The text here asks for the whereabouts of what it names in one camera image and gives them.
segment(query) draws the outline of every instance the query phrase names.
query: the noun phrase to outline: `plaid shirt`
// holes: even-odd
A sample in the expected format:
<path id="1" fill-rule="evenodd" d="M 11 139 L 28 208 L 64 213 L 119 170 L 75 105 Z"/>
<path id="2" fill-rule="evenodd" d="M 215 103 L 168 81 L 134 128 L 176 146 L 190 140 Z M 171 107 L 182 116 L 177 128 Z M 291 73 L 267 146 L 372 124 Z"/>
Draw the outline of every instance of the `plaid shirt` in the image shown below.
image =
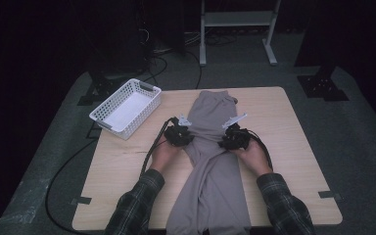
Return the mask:
<path id="1" fill-rule="evenodd" d="M 164 184 L 159 172 L 148 169 L 133 189 L 118 200 L 105 234 L 148 234 L 152 205 Z M 258 178 L 258 188 L 276 234 L 315 234 L 305 204 L 292 196 L 282 175 L 262 175 Z"/>

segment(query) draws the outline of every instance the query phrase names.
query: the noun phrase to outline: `basket handle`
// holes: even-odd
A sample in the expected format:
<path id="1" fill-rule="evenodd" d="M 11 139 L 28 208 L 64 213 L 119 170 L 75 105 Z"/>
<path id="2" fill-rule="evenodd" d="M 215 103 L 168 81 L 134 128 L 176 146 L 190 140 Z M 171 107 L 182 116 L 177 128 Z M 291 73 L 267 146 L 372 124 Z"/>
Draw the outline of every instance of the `basket handle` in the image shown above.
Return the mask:
<path id="1" fill-rule="evenodd" d="M 154 91 L 154 86 L 149 84 L 149 83 L 146 83 L 144 81 L 139 81 L 139 86 L 140 86 L 140 88 L 142 88 L 144 90 Z"/>
<path id="2" fill-rule="evenodd" d="M 97 124 L 99 124 L 99 125 L 102 126 L 102 127 L 105 127 L 106 129 L 112 129 L 112 126 L 111 126 L 111 125 L 105 123 L 105 122 L 102 121 L 102 120 L 98 120 L 98 119 L 97 119 L 96 122 L 97 122 Z"/>

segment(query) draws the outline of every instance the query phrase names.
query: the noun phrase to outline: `black curtain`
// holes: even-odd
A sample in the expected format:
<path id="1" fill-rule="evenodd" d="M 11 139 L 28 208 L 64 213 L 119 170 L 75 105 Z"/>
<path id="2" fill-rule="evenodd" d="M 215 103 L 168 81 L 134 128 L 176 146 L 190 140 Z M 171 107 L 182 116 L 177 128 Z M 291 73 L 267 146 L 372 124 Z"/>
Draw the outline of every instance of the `black curtain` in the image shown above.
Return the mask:
<path id="1" fill-rule="evenodd" d="M 135 25 L 131 3 L 0 0 L 0 216 L 89 56 L 127 69 L 144 61 L 118 44 L 139 45 L 137 28 L 121 21 Z"/>
<path id="2" fill-rule="evenodd" d="M 376 1 L 318 0 L 296 66 L 333 60 L 376 112 Z"/>

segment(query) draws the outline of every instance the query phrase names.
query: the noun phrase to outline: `person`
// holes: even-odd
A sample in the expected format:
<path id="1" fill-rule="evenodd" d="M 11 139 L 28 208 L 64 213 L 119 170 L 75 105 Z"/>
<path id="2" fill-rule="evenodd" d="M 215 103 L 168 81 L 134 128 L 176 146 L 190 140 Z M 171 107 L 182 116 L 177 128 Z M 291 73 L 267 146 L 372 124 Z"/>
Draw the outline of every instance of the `person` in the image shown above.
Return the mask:
<path id="1" fill-rule="evenodd" d="M 117 203 L 104 234 L 148 234 L 149 218 L 155 198 L 165 185 L 163 172 L 182 147 L 172 146 L 162 136 L 153 152 L 149 169 L 133 189 Z M 268 166 L 264 151 L 251 139 L 249 147 L 232 150 L 257 177 L 257 185 L 267 206 L 267 214 L 276 234 L 315 234 L 306 205 L 294 197 L 282 175 Z"/>

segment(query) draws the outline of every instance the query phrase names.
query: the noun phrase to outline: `hand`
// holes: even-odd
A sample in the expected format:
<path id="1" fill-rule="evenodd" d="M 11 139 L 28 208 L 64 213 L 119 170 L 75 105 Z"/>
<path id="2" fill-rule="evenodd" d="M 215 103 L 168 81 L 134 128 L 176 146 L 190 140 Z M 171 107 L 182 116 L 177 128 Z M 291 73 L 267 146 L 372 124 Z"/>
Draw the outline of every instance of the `hand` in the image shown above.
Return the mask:
<path id="1" fill-rule="evenodd" d="M 272 173 L 273 170 L 268 166 L 266 155 L 258 142 L 250 139 L 247 150 L 237 149 L 230 150 L 231 153 L 237 155 L 258 178 L 266 173 Z"/>
<path id="2" fill-rule="evenodd" d="M 152 154 L 152 163 L 149 168 L 163 173 L 165 168 L 172 162 L 176 155 L 178 155 L 179 151 L 181 151 L 182 147 L 171 145 L 163 135 L 158 141 L 158 144 Z"/>

